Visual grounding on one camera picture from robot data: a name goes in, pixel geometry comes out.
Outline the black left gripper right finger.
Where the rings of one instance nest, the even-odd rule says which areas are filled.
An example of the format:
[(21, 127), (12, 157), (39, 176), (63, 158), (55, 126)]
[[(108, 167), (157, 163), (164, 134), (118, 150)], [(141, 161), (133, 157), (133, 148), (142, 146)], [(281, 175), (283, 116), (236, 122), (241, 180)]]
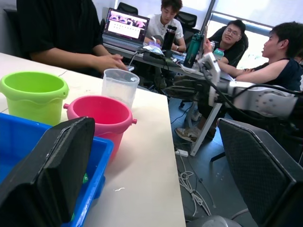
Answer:
[(232, 177), (259, 227), (303, 225), (303, 168), (265, 130), (219, 119)]

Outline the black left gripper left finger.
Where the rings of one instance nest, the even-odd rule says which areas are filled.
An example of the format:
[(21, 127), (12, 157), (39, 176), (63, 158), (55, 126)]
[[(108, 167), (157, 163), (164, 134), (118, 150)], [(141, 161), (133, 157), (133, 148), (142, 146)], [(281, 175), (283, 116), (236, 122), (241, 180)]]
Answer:
[(93, 118), (48, 129), (0, 185), (3, 227), (59, 227), (71, 220), (89, 162)]

